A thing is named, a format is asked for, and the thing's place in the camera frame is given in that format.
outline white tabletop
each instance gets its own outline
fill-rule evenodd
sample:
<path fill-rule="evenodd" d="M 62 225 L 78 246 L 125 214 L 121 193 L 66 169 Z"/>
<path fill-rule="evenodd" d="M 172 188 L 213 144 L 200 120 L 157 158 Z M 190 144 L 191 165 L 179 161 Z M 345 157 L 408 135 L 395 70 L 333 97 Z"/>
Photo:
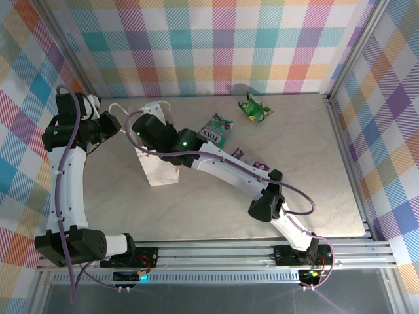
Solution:
<path fill-rule="evenodd" d="M 215 114 L 233 120 L 223 150 L 237 147 L 259 156 L 283 181 L 306 192 L 317 211 L 301 222 L 322 236 L 361 236 L 364 229 L 335 135 L 320 95 L 261 96 L 274 113 L 254 123 L 238 107 L 245 97 L 161 98 L 172 106 L 177 130 L 199 131 Z M 124 108 L 155 99 L 104 99 Z M 113 113 L 121 122 L 125 115 Z M 310 205 L 283 189 L 293 211 Z M 130 232 L 136 241 L 280 236 L 273 226 L 251 218 L 251 200 L 235 187 L 201 171 L 181 168 L 179 183 L 150 187 L 123 133 L 89 155 L 84 171 L 84 204 L 89 227 L 106 234 Z"/>

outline checkered wall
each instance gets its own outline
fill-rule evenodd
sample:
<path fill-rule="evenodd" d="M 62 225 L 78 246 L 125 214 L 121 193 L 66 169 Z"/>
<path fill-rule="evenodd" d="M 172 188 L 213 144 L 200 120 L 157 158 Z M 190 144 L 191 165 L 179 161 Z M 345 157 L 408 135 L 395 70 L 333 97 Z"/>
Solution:
<path fill-rule="evenodd" d="M 97 93 L 158 97 L 324 92 L 374 1 L 48 2 Z"/>
<path fill-rule="evenodd" d="M 419 313 L 419 0 L 393 0 L 337 110 L 381 239 Z"/>
<path fill-rule="evenodd" d="M 21 313 L 45 231 L 50 173 L 41 135 L 56 114 L 55 86 L 81 91 L 29 0 L 0 9 L 0 313 Z"/>

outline metal grating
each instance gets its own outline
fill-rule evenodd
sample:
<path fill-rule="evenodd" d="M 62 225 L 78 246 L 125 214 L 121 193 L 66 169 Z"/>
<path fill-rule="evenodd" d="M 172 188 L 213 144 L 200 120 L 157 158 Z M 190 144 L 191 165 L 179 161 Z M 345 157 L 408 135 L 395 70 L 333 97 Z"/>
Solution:
<path fill-rule="evenodd" d="M 127 284 L 126 281 L 112 282 L 112 271 L 93 271 L 94 278 L 103 283 Z M 297 270 L 259 270 L 259 271 L 152 271 L 142 277 L 144 283 L 171 284 L 236 284 L 236 283 L 298 283 Z M 53 285 L 68 285 L 68 273 L 57 272 L 51 282 Z M 96 284 L 83 275 L 80 284 Z"/>

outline plaid wallpaper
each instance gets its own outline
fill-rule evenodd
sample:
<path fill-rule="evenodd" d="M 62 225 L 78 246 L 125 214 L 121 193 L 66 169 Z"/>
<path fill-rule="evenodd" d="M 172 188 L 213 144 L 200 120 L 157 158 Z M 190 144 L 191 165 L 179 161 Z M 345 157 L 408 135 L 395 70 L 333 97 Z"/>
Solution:
<path fill-rule="evenodd" d="M 419 313 L 419 1 L 393 0 L 337 109 L 374 226 Z"/>
<path fill-rule="evenodd" d="M 21 313 L 45 231 L 50 172 L 41 135 L 56 114 L 55 86 L 81 91 L 29 0 L 0 9 L 0 313 Z"/>
<path fill-rule="evenodd" d="M 324 92 L 374 2 L 48 0 L 112 97 Z"/>

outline white paper bag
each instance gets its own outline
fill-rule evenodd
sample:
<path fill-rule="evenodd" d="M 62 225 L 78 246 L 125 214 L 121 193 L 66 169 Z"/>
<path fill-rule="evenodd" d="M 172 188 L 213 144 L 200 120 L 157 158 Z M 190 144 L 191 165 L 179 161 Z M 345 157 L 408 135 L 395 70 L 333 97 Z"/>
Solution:
<path fill-rule="evenodd" d="M 147 104 L 144 107 L 140 107 L 140 105 L 137 104 L 131 105 L 128 108 L 128 112 L 132 113 L 139 109 L 141 109 L 144 113 L 149 113 L 157 116 L 157 118 L 159 118 L 160 121 L 162 121 L 163 123 L 166 123 L 166 121 L 168 121 L 169 123 L 173 124 L 173 126 L 175 126 L 172 115 L 170 114 L 170 107 L 165 104 L 160 105 L 159 101 L 154 101 L 152 103 Z M 147 149 L 147 147 L 144 146 L 141 138 L 138 137 L 132 130 L 131 136 L 134 139 L 136 139 L 137 144 L 139 146 Z M 147 176 L 147 179 L 149 180 L 149 184 L 151 186 L 159 186 L 179 182 L 180 166 L 174 166 L 169 162 L 165 162 L 161 160 L 158 156 L 144 154 L 138 148 L 134 147 L 134 149 L 137 152 L 139 162 L 141 162 L 145 175 Z"/>

